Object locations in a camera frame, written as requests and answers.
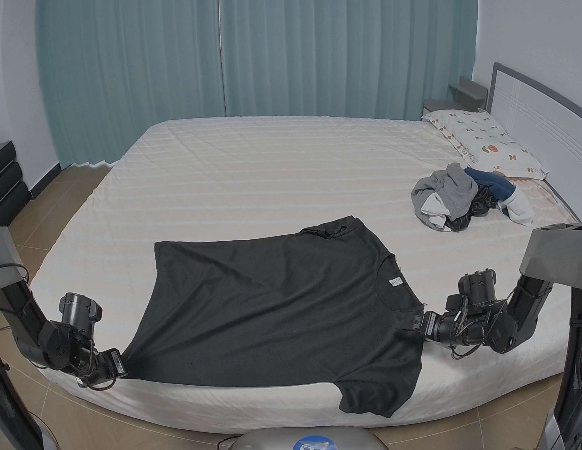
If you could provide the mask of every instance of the bed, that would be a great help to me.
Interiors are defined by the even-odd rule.
[[[552,155],[561,144],[549,142],[548,128],[560,128],[582,148],[582,116],[576,114],[582,109],[573,110],[524,78],[496,65],[488,108],[509,132],[520,131],[520,143],[550,172],[547,182],[517,183],[534,208],[533,228],[575,222],[575,215],[582,218],[582,195],[572,191],[567,170],[554,170],[559,162]],[[521,114],[544,117],[519,121]],[[576,131],[564,130],[564,122],[574,122]],[[566,140],[554,133],[552,138]],[[582,152],[576,155],[582,172]],[[154,242],[260,238],[355,215],[397,255],[410,286],[431,310],[444,309],[461,275],[487,267],[497,272],[497,297],[504,298],[519,277],[531,228],[493,211],[474,218],[467,232],[435,232],[414,215],[415,182],[452,161],[460,155],[428,122],[228,117],[154,125],[68,223],[31,289],[47,317],[56,320],[65,292],[95,299],[104,309],[95,326],[96,346],[122,351],[152,293]],[[92,392],[79,389],[70,376],[43,372],[71,394],[107,409],[189,430],[411,424],[465,411],[559,373],[569,302],[569,289],[555,285],[535,335],[506,355],[483,347],[453,361],[446,349],[426,343],[415,392],[391,418],[343,413],[332,383],[230,388],[123,379],[109,391]]]

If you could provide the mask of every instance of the t-shirt sleeve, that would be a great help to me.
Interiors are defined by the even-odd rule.
[[[376,362],[353,371],[335,382],[342,397],[339,409],[345,413],[375,413],[390,417],[412,396],[416,386],[413,358]]]

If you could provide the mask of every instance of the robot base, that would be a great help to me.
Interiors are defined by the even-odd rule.
[[[267,428],[251,431],[230,450],[387,450],[372,433],[355,427]]]

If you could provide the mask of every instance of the blue clothing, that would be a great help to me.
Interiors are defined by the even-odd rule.
[[[476,183],[488,186],[491,195],[500,202],[509,199],[516,190],[516,187],[508,182],[503,176],[489,172],[482,172],[481,170],[471,169],[470,167],[464,169],[464,172]]]

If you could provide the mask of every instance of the black furniture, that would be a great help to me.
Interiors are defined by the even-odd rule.
[[[31,199],[12,142],[0,144],[0,226],[8,226]]]
[[[425,100],[422,106],[422,115],[436,110],[464,110],[475,112],[485,107],[487,89],[465,77],[460,77],[458,85],[450,83],[449,90],[454,101]]]

